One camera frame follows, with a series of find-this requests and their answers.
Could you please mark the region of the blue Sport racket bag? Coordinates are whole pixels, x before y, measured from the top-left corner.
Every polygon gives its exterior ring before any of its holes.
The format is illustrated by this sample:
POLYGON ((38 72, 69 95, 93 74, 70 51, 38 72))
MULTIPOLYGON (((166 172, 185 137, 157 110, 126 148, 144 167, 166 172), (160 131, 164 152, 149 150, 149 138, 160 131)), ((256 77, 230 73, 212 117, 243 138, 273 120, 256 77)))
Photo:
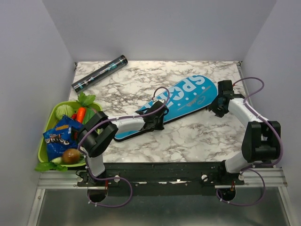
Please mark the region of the blue Sport racket bag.
POLYGON ((216 85, 203 75, 184 78, 168 90, 169 112, 165 112, 164 125, 206 108, 218 95, 216 85))

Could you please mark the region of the black Boka shuttlecock tube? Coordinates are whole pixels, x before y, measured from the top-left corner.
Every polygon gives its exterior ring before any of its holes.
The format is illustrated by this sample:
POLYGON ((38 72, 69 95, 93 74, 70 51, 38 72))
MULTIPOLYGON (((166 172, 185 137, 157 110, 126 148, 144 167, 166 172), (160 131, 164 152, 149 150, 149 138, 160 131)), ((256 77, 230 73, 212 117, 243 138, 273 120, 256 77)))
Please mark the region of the black Boka shuttlecock tube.
POLYGON ((80 92, 87 90, 91 86, 105 79, 112 73, 120 70, 122 67, 126 66, 127 64, 128 64, 127 58, 124 55, 121 55, 116 59, 110 61, 109 63, 105 64, 101 68, 93 71, 92 73, 85 76, 84 78, 74 82, 71 85, 71 87, 77 94, 79 94, 80 92))

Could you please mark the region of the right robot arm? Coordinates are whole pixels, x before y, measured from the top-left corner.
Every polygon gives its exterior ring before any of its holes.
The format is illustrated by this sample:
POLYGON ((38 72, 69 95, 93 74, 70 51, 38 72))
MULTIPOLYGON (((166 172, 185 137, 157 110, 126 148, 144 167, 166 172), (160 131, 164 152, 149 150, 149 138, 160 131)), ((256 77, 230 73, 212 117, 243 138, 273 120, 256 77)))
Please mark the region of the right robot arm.
POLYGON ((253 166, 271 167, 281 160, 280 123, 263 117, 249 105, 246 97, 236 94, 231 80, 218 82, 218 95, 208 108, 219 118, 227 113, 233 114, 246 129, 241 152, 223 161, 223 169, 217 171, 219 183, 228 184, 233 180, 233 173, 253 166))

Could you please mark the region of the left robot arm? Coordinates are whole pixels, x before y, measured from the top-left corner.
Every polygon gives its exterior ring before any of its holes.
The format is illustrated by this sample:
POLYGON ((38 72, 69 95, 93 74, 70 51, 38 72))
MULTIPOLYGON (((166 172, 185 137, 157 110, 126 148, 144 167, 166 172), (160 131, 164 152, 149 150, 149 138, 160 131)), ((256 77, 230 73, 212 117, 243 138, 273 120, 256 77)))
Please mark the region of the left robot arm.
POLYGON ((84 148, 88 180, 94 186, 104 182, 103 153, 116 135, 133 131, 163 130, 164 116, 169 112, 163 100, 157 100, 150 108, 132 115, 115 118, 97 112, 78 132, 78 149, 84 148))

